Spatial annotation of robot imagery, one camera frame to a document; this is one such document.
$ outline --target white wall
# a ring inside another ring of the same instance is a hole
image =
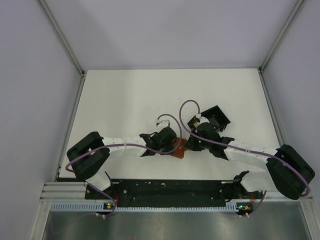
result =
[[[86,70],[259,67],[297,0],[47,0]]]
[[[276,110],[293,145],[315,170],[320,207],[320,1],[307,0],[265,71]]]
[[[0,3],[0,239],[28,238],[79,75],[35,0]]]

